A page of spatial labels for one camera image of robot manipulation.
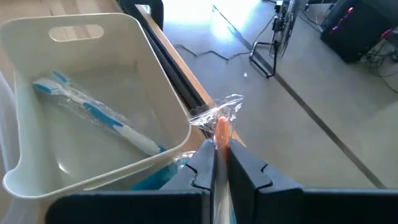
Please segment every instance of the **fan stand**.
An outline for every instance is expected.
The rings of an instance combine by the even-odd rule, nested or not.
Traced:
[[[254,59],[253,55],[254,54],[258,54],[256,52],[256,47],[257,46],[274,46],[274,67],[272,68],[272,74],[270,75],[265,69],[263,69],[263,67]],[[264,72],[264,74],[266,75],[266,78],[269,77],[273,77],[276,74],[276,65],[277,65],[277,58],[278,58],[278,49],[279,49],[279,43],[278,41],[274,41],[274,43],[267,43],[267,42],[255,42],[253,45],[253,48],[251,50],[250,56],[249,56],[249,60],[262,72]]]

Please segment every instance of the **white plastic basket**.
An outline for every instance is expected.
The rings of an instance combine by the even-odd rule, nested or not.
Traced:
[[[15,98],[0,72],[0,175],[17,165],[19,146]],[[36,201],[13,198],[0,187],[0,224],[36,223]]]
[[[49,34],[54,27],[93,24],[102,27],[102,36],[61,42]],[[103,185],[170,159],[190,136],[183,105],[133,17],[15,19],[2,25],[0,41],[14,66],[21,149],[17,167],[3,179],[10,194],[45,198]],[[128,142],[69,111],[43,104],[32,81],[52,69],[65,72],[94,98],[136,121],[134,128],[168,151],[146,158]],[[136,88],[144,88],[145,98],[136,95]]]

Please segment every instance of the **concrete floor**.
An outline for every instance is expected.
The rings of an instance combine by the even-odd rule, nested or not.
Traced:
[[[165,0],[164,32],[173,44],[199,54],[214,50],[224,57],[247,52],[212,11],[212,2]],[[274,5],[218,0],[218,9],[250,43],[274,15]],[[317,8],[311,8],[310,14]],[[278,73],[337,137],[389,188],[398,187],[398,94],[362,65],[345,64],[297,18]],[[271,28],[260,37],[270,41]],[[244,95],[236,130],[249,150],[311,187],[375,187],[342,150],[275,80],[265,79],[241,55],[229,62],[214,54],[195,57],[177,49],[213,98]],[[267,50],[260,50],[271,63]]]

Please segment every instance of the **blue and white toothbrush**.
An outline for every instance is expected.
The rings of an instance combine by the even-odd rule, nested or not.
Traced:
[[[136,130],[132,129],[128,125],[108,116],[95,105],[92,105],[83,98],[80,98],[79,96],[74,94],[74,91],[71,91],[72,87],[70,86],[62,86],[59,83],[48,78],[40,78],[39,80],[33,82],[33,86],[36,90],[40,90],[48,95],[66,96],[74,102],[78,103],[87,111],[89,111],[95,119],[114,129],[121,136],[125,137],[129,142],[133,143],[149,156],[154,156],[165,151],[163,147],[158,146],[153,140],[149,139],[143,134],[138,133]]]

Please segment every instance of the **black computer tower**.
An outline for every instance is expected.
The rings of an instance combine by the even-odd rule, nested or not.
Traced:
[[[398,26],[398,0],[340,0],[321,26],[321,40],[357,62]]]

